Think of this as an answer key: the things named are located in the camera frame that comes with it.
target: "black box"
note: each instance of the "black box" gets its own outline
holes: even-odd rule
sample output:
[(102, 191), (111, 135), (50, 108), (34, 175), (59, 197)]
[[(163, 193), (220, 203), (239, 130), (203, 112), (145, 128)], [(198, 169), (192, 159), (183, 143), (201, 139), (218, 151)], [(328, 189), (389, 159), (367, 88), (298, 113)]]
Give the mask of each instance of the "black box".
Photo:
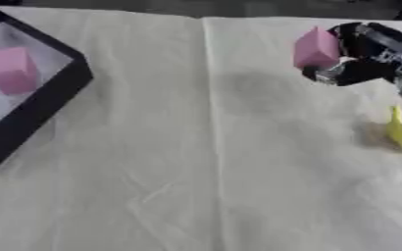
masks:
[(93, 79), (85, 57), (72, 47), (0, 11), (1, 25), (34, 38), (47, 46), (47, 51), (54, 49), (60, 53), (59, 58), (64, 60), (66, 56), (67, 60), (58, 72), (0, 119), (0, 164)]

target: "table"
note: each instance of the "table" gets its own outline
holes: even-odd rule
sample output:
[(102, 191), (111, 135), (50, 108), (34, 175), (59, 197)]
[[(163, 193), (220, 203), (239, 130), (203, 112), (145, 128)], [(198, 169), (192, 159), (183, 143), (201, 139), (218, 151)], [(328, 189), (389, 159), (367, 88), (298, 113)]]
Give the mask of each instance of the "table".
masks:
[(96, 79), (0, 168), (0, 250), (402, 250), (395, 89), (291, 67), (344, 21), (3, 10)]

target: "pink cube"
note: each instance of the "pink cube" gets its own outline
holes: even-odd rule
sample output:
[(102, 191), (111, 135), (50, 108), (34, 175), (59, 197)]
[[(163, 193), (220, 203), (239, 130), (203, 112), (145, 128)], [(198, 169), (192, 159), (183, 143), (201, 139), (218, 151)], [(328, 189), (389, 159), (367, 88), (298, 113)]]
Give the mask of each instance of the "pink cube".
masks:
[(324, 29), (315, 27), (300, 37), (294, 46), (294, 66), (328, 68), (339, 63), (338, 40)]
[(7, 95), (36, 89), (38, 70), (24, 47), (0, 50), (0, 90)]

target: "white tablecloth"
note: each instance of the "white tablecloth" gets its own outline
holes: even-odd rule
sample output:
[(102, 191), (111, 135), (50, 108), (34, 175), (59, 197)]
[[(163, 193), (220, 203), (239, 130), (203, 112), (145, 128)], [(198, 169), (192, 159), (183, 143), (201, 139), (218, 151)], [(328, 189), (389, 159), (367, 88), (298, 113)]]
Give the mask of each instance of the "white tablecloth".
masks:
[(291, 67), (346, 21), (4, 10), (95, 80), (0, 168), (1, 251), (402, 250), (394, 87)]

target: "robotic hand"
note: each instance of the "robotic hand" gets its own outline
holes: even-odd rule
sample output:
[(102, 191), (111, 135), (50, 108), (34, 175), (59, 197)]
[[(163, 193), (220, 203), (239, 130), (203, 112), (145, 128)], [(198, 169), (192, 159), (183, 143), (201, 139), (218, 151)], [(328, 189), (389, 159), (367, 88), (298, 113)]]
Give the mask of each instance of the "robotic hand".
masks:
[(338, 25), (328, 32), (337, 38), (340, 56), (349, 60), (329, 69), (305, 66), (305, 77), (337, 86), (384, 78), (402, 96), (402, 32), (376, 23)]

